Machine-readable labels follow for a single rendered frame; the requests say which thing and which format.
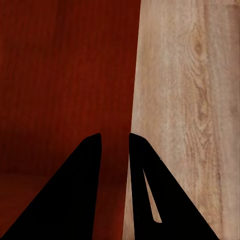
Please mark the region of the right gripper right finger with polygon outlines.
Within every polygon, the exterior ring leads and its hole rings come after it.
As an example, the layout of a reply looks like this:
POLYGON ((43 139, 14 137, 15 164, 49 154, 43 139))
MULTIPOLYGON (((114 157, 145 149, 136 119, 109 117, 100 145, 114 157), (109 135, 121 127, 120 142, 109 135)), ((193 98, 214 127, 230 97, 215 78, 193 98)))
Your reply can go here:
POLYGON ((219 240, 148 140, 129 134, 135 240, 219 240), (146 175, 162 223, 153 219, 146 175))

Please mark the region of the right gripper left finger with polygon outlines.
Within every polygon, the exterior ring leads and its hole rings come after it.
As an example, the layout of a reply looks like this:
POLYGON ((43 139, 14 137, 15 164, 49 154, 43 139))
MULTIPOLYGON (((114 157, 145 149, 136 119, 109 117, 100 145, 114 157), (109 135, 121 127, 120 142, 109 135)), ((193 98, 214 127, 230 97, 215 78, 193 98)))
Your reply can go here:
POLYGON ((102 138, 85 138, 0 240, 92 240, 102 138))

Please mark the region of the storage box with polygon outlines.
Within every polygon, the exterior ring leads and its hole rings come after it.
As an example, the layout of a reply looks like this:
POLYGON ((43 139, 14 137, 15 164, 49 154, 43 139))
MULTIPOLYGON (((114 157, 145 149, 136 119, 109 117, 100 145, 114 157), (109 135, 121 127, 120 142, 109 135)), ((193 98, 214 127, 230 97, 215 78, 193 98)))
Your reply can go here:
POLYGON ((141 0, 0 0, 0 239, 101 134, 92 240, 122 240, 141 0))

